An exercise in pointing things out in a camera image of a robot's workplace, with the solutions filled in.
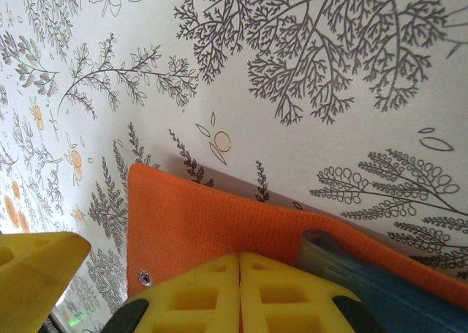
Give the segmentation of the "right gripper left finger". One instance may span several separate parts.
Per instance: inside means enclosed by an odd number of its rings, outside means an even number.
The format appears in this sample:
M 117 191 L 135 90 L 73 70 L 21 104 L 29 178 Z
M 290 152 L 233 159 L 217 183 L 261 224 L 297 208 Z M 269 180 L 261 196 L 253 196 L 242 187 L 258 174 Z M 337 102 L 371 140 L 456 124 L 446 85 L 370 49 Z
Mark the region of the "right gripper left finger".
M 240 268 L 223 255 L 129 297 L 106 332 L 238 332 Z

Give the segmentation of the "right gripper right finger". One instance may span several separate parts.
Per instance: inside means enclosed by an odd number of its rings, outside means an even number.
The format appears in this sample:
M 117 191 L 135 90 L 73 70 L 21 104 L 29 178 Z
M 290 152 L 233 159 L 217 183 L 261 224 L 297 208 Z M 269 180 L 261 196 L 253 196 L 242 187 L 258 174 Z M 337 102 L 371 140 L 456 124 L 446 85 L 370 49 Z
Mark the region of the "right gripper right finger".
M 253 252 L 239 261 L 244 332 L 376 332 L 377 320 L 345 287 Z

